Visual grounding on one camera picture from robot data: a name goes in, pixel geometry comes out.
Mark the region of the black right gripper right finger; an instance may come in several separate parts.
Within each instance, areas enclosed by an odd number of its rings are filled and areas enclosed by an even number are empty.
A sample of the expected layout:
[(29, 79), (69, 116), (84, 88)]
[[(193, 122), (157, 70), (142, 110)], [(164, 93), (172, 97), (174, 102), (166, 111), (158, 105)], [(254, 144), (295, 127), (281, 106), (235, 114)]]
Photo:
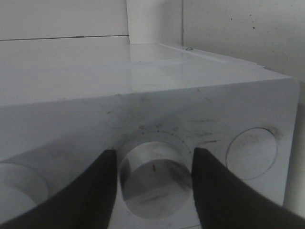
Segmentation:
[(193, 152), (195, 208), (203, 229), (303, 229), (304, 218), (268, 200), (230, 172), (210, 151)]

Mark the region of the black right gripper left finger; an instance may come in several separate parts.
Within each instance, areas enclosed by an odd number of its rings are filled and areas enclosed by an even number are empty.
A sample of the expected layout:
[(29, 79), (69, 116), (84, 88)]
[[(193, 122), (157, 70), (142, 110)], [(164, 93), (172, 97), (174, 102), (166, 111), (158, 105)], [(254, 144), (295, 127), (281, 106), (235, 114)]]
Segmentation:
[(2, 223), (2, 229), (106, 229), (117, 194), (116, 150), (103, 151), (47, 201)]

